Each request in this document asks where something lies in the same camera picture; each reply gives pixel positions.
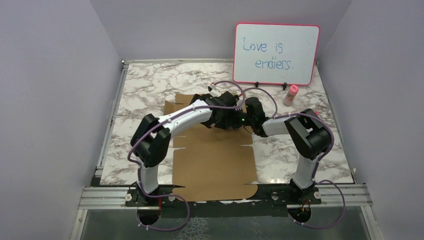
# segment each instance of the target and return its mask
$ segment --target pink whiteboard frame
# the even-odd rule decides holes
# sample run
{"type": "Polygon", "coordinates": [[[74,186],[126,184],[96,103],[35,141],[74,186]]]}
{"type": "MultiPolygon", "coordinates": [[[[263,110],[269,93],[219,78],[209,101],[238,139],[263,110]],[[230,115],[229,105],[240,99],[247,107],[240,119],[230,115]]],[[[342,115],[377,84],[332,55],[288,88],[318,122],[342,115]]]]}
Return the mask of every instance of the pink whiteboard frame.
{"type": "MultiPolygon", "coordinates": [[[[316,40],[316,47],[315,47],[315,55],[313,57],[312,61],[312,71],[310,73],[310,81],[308,84],[295,84],[296,86],[308,86],[312,82],[312,76],[314,74],[314,64],[315,60],[317,59],[317,49],[318,49],[318,43],[320,42],[320,34],[321,34],[321,28],[318,25],[309,25],[309,24],[289,24],[289,23],[260,23],[260,22],[239,22],[235,25],[235,36],[234,36],[234,55],[233,55],[233,63],[236,62],[236,41],[237,41],[237,26],[239,24],[256,24],[256,25],[285,25],[285,26],[307,26],[307,27],[317,27],[318,28],[318,39],[316,40]]],[[[254,82],[251,81],[236,81],[234,79],[234,64],[232,65],[232,80],[239,84],[254,84],[254,82]]],[[[275,83],[275,82],[260,82],[260,84],[268,84],[268,85],[283,85],[284,83],[275,83]]]]}

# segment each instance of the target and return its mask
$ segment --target bottle cap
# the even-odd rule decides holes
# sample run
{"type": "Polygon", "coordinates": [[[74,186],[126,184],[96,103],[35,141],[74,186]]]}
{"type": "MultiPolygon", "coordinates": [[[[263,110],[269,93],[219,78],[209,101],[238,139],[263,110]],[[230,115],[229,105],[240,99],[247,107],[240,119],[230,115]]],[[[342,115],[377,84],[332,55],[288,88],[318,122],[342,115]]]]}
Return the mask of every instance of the bottle cap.
{"type": "Polygon", "coordinates": [[[296,95],[299,92],[299,87],[296,85],[291,85],[288,89],[288,93],[291,95],[296,95]]]}

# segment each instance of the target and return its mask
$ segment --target glass panel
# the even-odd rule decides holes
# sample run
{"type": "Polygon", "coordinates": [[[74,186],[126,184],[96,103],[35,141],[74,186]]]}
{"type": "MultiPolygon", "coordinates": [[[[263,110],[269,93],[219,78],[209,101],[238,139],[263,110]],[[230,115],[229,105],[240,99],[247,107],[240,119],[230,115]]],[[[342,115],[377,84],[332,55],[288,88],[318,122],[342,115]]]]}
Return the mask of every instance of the glass panel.
{"type": "MultiPolygon", "coordinates": [[[[341,214],[339,207],[313,208],[308,222],[314,225],[333,223],[341,214]]],[[[154,226],[175,227],[179,218],[161,218],[154,226]]],[[[309,229],[291,221],[289,217],[221,217],[190,220],[187,226],[173,232],[147,230],[138,227],[135,210],[89,210],[82,239],[122,240],[253,240],[253,239],[316,239],[366,240],[370,239],[360,207],[348,207],[344,219],[328,229],[309,229]]]]}

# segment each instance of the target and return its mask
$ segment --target cardboard box flap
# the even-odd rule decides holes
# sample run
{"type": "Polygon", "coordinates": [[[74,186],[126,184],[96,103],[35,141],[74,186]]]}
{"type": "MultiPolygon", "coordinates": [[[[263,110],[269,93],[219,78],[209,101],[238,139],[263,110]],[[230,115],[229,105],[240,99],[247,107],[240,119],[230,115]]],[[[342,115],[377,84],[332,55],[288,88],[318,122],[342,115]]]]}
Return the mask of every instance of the cardboard box flap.
{"type": "Polygon", "coordinates": [[[242,128],[223,130],[217,127],[207,128],[202,124],[197,124],[182,132],[180,136],[186,137],[175,138],[173,141],[174,148],[184,148],[196,144],[220,145],[224,142],[226,146],[231,145],[232,147],[234,145],[253,144],[252,135],[242,128]]]}
{"type": "Polygon", "coordinates": [[[178,186],[244,185],[256,179],[251,146],[226,145],[213,149],[200,144],[173,153],[172,183],[178,186]]]}
{"type": "MultiPolygon", "coordinates": [[[[193,95],[176,94],[175,104],[165,102],[164,113],[185,108],[193,95]]],[[[258,186],[252,135],[244,129],[222,130],[197,124],[173,138],[173,193],[188,201],[247,199],[258,186]]]]}
{"type": "Polygon", "coordinates": [[[167,114],[171,114],[173,112],[174,112],[174,104],[172,104],[172,102],[165,101],[165,107],[163,108],[163,114],[167,115],[167,114]]]}
{"type": "Polygon", "coordinates": [[[193,99],[193,95],[179,94],[175,95],[175,103],[176,104],[190,104],[193,99]]]}

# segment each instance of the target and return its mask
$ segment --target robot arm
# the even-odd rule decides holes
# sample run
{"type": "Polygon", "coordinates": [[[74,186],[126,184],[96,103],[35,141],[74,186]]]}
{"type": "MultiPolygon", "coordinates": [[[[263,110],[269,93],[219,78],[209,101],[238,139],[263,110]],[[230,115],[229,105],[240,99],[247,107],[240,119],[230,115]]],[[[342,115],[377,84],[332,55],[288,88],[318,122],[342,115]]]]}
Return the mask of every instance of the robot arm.
{"type": "MultiPolygon", "coordinates": [[[[297,195],[302,195],[304,190],[310,189],[314,185],[313,176],[318,166],[317,158],[324,153],[331,143],[330,133],[318,121],[303,115],[269,118],[265,116],[262,104],[257,97],[247,98],[245,101],[246,112],[241,109],[217,109],[207,106],[236,106],[239,97],[229,92],[224,92],[217,96],[216,93],[195,95],[191,104],[172,114],[154,117],[152,114],[146,115],[138,126],[131,139],[131,146],[151,128],[163,121],[168,121],[152,134],[144,138],[135,148],[134,154],[140,159],[142,187],[146,193],[151,193],[158,188],[158,165],[167,154],[170,140],[190,128],[201,123],[208,128],[214,125],[221,129],[238,129],[242,126],[250,126],[253,132],[263,138],[290,134],[294,145],[299,151],[299,161],[297,169],[290,184],[297,195]]],[[[302,113],[318,117],[311,109],[306,109],[302,113]]]]}

